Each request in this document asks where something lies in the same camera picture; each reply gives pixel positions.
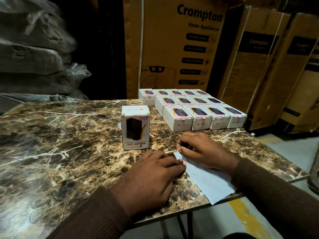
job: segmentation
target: forearm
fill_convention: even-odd
[[[235,185],[286,238],[317,238],[319,200],[248,159],[232,176]]]
[[[117,239],[129,223],[129,217],[111,192],[99,187],[47,239]]]

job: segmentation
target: marble tabletop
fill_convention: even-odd
[[[98,186],[113,185],[146,151],[122,148],[121,107],[135,104],[139,100],[25,103],[0,116],[0,238],[45,238]],[[149,149],[174,152],[182,132],[171,132],[149,108]],[[286,181],[308,176],[242,128],[203,132]],[[209,205],[186,173],[174,183],[167,204],[141,222]]]

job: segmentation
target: person's left hand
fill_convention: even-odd
[[[129,217],[165,205],[173,180],[184,172],[182,160],[163,151],[146,152],[111,188]]]

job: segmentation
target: white paper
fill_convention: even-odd
[[[176,159],[187,162],[186,173],[213,205],[231,193],[235,187],[230,183],[231,177],[224,172],[208,169],[197,162],[185,158],[178,151],[174,152]]]

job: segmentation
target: yellow floor line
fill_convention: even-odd
[[[260,139],[261,142],[270,142],[270,141],[276,141],[276,140],[281,140],[280,138],[262,138]]]
[[[237,217],[246,227],[246,232],[250,235],[260,239],[271,239],[265,227],[257,220],[257,218],[250,213],[248,207],[241,199],[236,199],[229,202]]]

